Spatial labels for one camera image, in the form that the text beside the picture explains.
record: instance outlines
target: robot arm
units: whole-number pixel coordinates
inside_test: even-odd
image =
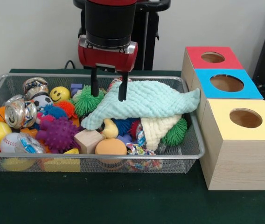
[[[97,68],[122,75],[119,100],[126,100],[129,72],[134,68],[138,44],[131,41],[135,11],[156,12],[170,7],[171,0],[73,0],[85,11],[86,33],[79,39],[79,59],[91,67],[91,93],[98,96]]]

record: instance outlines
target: soccer ball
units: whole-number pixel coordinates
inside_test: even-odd
[[[37,108],[37,111],[42,110],[46,105],[53,105],[54,102],[47,95],[40,95],[33,98],[34,104]]]

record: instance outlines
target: yellow smiley ball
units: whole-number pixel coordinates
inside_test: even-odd
[[[49,96],[56,104],[62,100],[70,99],[70,91],[63,86],[58,86],[50,92]]]

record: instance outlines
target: circular hole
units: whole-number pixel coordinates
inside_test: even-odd
[[[244,88],[244,83],[233,76],[219,74],[210,78],[211,84],[219,90],[238,92]]]
[[[259,127],[262,124],[262,118],[256,112],[239,108],[231,111],[230,119],[237,125],[247,128]]]
[[[206,52],[201,55],[201,58],[209,63],[221,63],[225,60],[223,55],[216,52]]]

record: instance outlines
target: metal basket rim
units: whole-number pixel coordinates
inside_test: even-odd
[[[47,73],[6,73],[0,76],[0,82],[3,82],[7,77],[85,77],[88,78],[88,74],[47,74]],[[98,78],[118,78],[121,75],[98,75]],[[179,81],[182,84],[184,92],[188,92],[188,88],[184,80],[180,77],[172,76],[129,76],[131,79],[171,79]],[[95,155],[95,154],[26,154],[26,153],[0,153],[0,157],[20,157],[20,158],[77,158],[77,159],[141,159],[141,160],[193,160],[200,159],[205,154],[205,146],[201,134],[201,130],[198,125],[195,113],[189,113],[194,126],[197,142],[199,144],[199,154],[195,155]]]

